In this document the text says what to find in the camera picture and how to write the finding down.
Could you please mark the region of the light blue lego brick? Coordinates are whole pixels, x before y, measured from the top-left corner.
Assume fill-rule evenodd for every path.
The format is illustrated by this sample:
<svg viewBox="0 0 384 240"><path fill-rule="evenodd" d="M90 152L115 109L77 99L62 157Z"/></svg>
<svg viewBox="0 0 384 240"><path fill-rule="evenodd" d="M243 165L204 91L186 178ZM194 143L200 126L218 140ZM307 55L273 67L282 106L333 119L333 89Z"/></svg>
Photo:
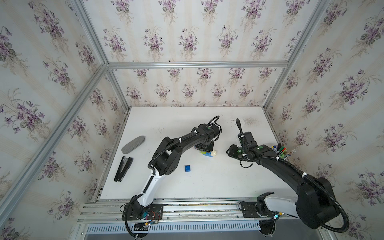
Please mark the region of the light blue lego brick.
<svg viewBox="0 0 384 240"><path fill-rule="evenodd" d="M206 156L206 157L210 157L210 158L212 158L213 156L211 155L211 153L205 153L205 154L203 154L204 156Z"/></svg>

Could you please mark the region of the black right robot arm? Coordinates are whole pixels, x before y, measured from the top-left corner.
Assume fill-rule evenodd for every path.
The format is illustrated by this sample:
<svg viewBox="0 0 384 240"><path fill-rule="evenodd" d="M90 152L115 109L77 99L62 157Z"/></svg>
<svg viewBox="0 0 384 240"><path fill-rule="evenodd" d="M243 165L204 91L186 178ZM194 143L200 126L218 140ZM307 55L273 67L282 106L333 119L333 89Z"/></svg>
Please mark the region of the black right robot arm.
<svg viewBox="0 0 384 240"><path fill-rule="evenodd" d="M240 131L240 146L231 145L227 155L240 163L262 166L283 180L297 194L294 212L309 228L323 227L335 233L345 233L350 227L348 214L337 201L331 183L324 177L314 177L288 162L282 151L258 145L251 132L243 132L241 121L236 119Z"/></svg>

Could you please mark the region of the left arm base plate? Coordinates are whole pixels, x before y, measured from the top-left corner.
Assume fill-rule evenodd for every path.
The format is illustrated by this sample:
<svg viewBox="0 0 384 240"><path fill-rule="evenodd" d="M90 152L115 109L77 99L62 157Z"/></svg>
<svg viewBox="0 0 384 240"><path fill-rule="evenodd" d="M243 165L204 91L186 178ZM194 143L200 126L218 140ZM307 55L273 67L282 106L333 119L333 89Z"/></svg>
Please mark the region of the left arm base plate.
<svg viewBox="0 0 384 240"><path fill-rule="evenodd" d="M140 204L125 204L121 207L122 221L138 221L156 222L163 218L164 205L151 204L142 208Z"/></svg>

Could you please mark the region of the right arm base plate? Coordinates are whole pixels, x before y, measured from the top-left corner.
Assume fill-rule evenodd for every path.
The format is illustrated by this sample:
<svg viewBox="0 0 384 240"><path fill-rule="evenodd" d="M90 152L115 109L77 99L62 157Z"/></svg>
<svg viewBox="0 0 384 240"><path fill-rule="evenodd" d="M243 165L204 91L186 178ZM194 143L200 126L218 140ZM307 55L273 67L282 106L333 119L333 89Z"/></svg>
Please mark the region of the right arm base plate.
<svg viewBox="0 0 384 240"><path fill-rule="evenodd" d="M261 202L240 202L239 209L242 211L244 218L267 218L270 220L279 219L282 214L272 212Z"/></svg>

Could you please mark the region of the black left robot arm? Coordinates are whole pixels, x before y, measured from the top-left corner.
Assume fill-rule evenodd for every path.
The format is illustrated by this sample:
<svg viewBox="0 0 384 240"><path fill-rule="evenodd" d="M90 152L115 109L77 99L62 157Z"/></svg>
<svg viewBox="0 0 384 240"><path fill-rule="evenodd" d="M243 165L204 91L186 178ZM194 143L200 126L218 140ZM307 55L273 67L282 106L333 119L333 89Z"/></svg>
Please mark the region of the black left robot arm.
<svg viewBox="0 0 384 240"><path fill-rule="evenodd" d="M148 163L148 168L152 172L143 190L133 196L127 205L139 210L151 205L163 179L177 169L185 151L194 148L205 153L212 152L215 142L223 132L222 127L217 123L219 118L219 116L213 117L207 124L194 127L190 133L182 137L164 138Z"/></svg>

